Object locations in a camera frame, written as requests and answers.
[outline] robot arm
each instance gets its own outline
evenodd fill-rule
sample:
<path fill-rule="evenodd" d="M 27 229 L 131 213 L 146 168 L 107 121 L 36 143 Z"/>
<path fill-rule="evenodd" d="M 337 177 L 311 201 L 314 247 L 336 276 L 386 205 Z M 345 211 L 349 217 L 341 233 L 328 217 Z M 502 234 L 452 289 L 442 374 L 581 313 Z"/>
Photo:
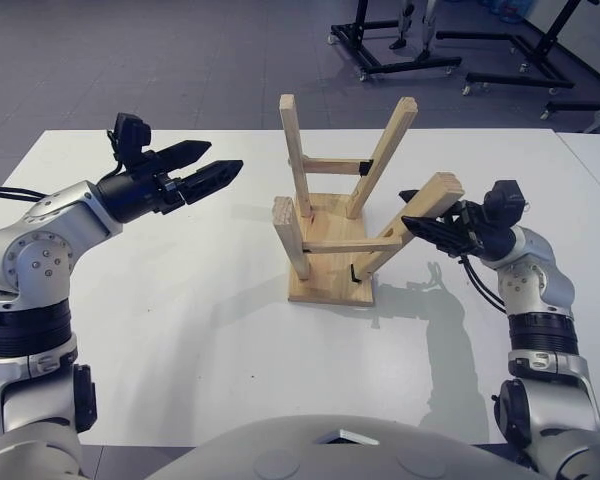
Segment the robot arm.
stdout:
<path fill-rule="evenodd" d="M 507 441 L 549 478 L 596 478 L 600 413 L 587 361 L 578 352 L 574 287 L 556 266 L 549 242 L 516 225 L 524 206 L 517 183 L 499 181 L 483 205 L 459 202 L 442 221 L 403 221 L 414 235 L 463 257 L 465 268 L 466 255 L 475 255 L 498 274 L 512 347 L 508 369 L 515 379 L 492 398 Z"/>
<path fill-rule="evenodd" d="M 89 367 L 75 364 L 70 325 L 69 279 L 78 259 L 120 233 L 124 223 L 194 203 L 231 183 L 242 168 L 240 160 L 217 161 L 172 179 L 169 172 L 194 163 L 211 144 L 185 141 L 142 152 L 151 130 L 134 115 L 119 114 L 109 137 L 118 162 L 113 172 L 96 185 L 80 182 L 41 199 L 0 230 L 2 464 L 15 446 L 43 452 L 38 460 L 62 451 L 69 457 L 58 465 L 71 463 L 73 437 L 97 418 L 95 386 Z"/>

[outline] metal frame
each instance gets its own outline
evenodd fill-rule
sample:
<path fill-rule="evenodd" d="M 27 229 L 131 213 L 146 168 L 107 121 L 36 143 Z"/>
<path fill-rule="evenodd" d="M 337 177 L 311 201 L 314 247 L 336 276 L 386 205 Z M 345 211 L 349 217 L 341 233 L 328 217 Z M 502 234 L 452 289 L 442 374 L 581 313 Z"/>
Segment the metal frame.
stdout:
<path fill-rule="evenodd" d="M 575 9 L 582 0 L 569 0 L 560 11 L 553 24 L 545 33 L 538 44 L 534 47 L 521 35 L 508 33 L 477 33 L 477 32 L 453 32 L 439 31 L 436 38 L 444 40 L 445 38 L 455 38 L 463 40 L 505 40 L 511 43 L 511 51 L 519 50 L 525 57 L 526 62 L 520 66 L 520 73 L 526 73 L 530 66 L 535 67 L 543 77 L 531 77 L 523 75 L 497 75 L 492 73 L 469 72 L 466 76 L 466 85 L 463 94 L 470 92 L 472 83 L 497 83 L 504 85 L 525 85 L 529 87 L 550 88 L 550 93 L 555 94 L 558 88 L 573 88 L 575 83 L 567 78 L 553 63 L 547 58 L 548 53 L 558 41 L 558 34 L 565 26 Z"/>
<path fill-rule="evenodd" d="M 397 20 L 383 20 L 375 22 L 365 21 L 367 16 L 368 0 L 358 0 L 358 9 L 354 23 L 343 25 L 331 25 L 331 34 L 335 35 L 344 45 L 351 57 L 360 69 L 360 81 L 365 81 L 369 75 L 375 73 L 395 73 L 409 70 L 421 70 L 425 68 L 450 67 L 455 68 L 462 62 L 462 57 L 429 57 L 416 59 L 410 62 L 382 64 L 363 45 L 364 32 L 366 30 L 378 30 L 382 28 L 397 28 Z"/>

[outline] black bracket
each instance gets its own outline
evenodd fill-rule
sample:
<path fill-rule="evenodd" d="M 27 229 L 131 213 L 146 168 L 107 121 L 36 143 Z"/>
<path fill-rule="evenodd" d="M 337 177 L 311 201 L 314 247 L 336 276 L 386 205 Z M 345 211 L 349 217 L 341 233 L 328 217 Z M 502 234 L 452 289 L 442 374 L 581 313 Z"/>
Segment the black bracket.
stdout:
<path fill-rule="evenodd" d="M 353 263 L 349 267 L 351 268 L 351 281 L 355 283 L 362 283 L 362 280 L 356 278 L 356 272 L 353 270 Z"/>
<path fill-rule="evenodd" d="M 373 166 L 373 159 L 364 160 L 364 161 L 360 162 L 360 166 L 358 167 L 358 172 L 360 173 L 360 176 L 366 177 L 367 175 L 369 175 L 369 170 L 371 170 L 372 166 Z"/>

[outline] floor tile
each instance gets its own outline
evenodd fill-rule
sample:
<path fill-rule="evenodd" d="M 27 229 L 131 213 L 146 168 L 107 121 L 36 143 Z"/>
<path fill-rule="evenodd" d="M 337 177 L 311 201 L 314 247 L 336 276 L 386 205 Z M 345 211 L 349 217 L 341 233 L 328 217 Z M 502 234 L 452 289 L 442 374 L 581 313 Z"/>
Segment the floor tile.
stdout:
<path fill-rule="evenodd" d="M 78 103 L 72 115 L 113 115 L 118 112 L 133 113 L 147 88 L 148 82 L 95 83 Z"/>

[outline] wooden plank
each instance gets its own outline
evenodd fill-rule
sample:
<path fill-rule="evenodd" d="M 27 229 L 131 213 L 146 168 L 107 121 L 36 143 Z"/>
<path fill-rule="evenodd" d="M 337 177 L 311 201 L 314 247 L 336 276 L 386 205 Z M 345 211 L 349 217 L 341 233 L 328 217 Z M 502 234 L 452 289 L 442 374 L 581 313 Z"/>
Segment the wooden plank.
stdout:
<path fill-rule="evenodd" d="M 296 112 L 296 101 L 293 95 L 280 95 L 280 118 L 282 118 L 282 128 L 289 150 L 289 165 L 291 165 L 293 183 L 296 186 L 298 209 L 300 215 L 309 217 L 311 215 L 309 186 L 302 166 L 304 158 L 300 139 L 300 126 L 298 125 L 298 113 Z"/>
<path fill-rule="evenodd" d="M 365 239 L 362 218 L 345 216 L 348 195 L 312 193 L 312 218 L 299 218 L 302 236 L 307 242 Z M 311 274 L 301 281 L 294 269 L 289 276 L 289 300 L 293 302 L 331 303 L 367 307 L 373 305 L 371 280 L 351 280 L 351 263 L 359 253 L 338 255 L 308 254 Z"/>
<path fill-rule="evenodd" d="M 300 280 L 309 278 L 309 259 L 302 251 L 302 231 L 298 216 L 289 197 L 276 197 L 273 201 L 273 226 L 278 232 L 282 246 L 291 260 L 291 265 Z"/>
<path fill-rule="evenodd" d="M 360 175 L 360 163 L 369 160 L 348 158 L 312 158 L 305 155 L 305 173 L 338 173 L 341 175 Z"/>
<path fill-rule="evenodd" d="M 378 236 L 398 236 L 404 246 L 413 240 L 414 236 L 402 223 L 403 216 L 438 217 L 446 212 L 462 195 L 464 195 L 462 185 L 453 173 L 436 173 Z M 396 253 L 397 250 L 360 254 L 353 264 L 356 278 L 363 281 L 370 279 L 373 273 Z"/>
<path fill-rule="evenodd" d="M 373 165 L 369 170 L 369 174 L 360 178 L 351 194 L 347 204 L 347 218 L 357 218 L 360 215 L 364 203 L 371 195 L 371 191 L 378 183 L 380 175 L 384 172 L 417 113 L 418 105 L 413 98 L 402 97 L 400 99 L 389 119 L 389 123 L 382 132 L 378 145 L 376 145 L 371 155 Z"/>
<path fill-rule="evenodd" d="M 302 242 L 304 253 L 392 252 L 402 248 L 399 237 Z"/>

